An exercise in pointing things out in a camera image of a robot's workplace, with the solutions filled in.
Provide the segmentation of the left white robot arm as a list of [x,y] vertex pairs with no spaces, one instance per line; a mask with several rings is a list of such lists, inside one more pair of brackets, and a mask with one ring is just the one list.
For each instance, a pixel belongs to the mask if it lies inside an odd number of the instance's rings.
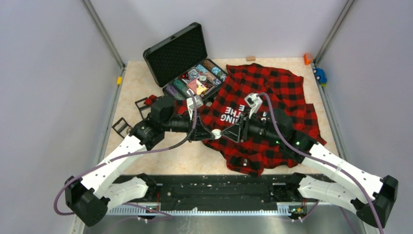
[[87,227],[98,224],[111,209],[134,199],[151,201],[156,196],[156,183],[146,174],[126,182],[115,181],[137,159],[146,154],[169,151],[186,142],[214,138],[203,126],[198,108],[204,102],[198,95],[186,100],[187,116],[173,117],[174,101],[161,96],[151,106],[148,117],[137,123],[123,141],[93,168],[69,177],[56,195],[54,210],[62,194],[65,203]]

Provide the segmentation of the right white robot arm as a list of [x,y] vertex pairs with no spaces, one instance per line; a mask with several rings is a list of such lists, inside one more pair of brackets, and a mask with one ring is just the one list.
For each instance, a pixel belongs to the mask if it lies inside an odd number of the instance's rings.
[[266,120],[241,115],[221,135],[235,142],[252,138],[274,143],[283,156],[331,179],[325,182],[295,173],[285,188],[290,200],[303,197],[326,201],[351,211],[370,226],[386,226],[396,202],[398,180],[391,175],[370,174],[336,156],[311,136],[294,129],[291,117],[283,110],[275,108]]

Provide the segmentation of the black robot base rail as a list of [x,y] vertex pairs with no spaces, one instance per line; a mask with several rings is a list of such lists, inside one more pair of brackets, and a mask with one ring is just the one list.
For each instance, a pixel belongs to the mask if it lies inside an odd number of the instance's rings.
[[139,205],[154,204],[161,211],[251,214],[275,211],[283,203],[315,202],[287,185],[289,175],[150,175],[148,195],[131,198]]

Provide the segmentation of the black square brooch box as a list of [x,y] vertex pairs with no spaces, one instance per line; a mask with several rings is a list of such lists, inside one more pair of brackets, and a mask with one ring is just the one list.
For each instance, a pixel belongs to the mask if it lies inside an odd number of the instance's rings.
[[153,105],[153,103],[156,101],[156,99],[157,99],[156,96],[151,95],[149,97],[145,97],[145,98],[142,98],[134,102],[142,119],[145,118],[143,115],[143,111],[150,108]]

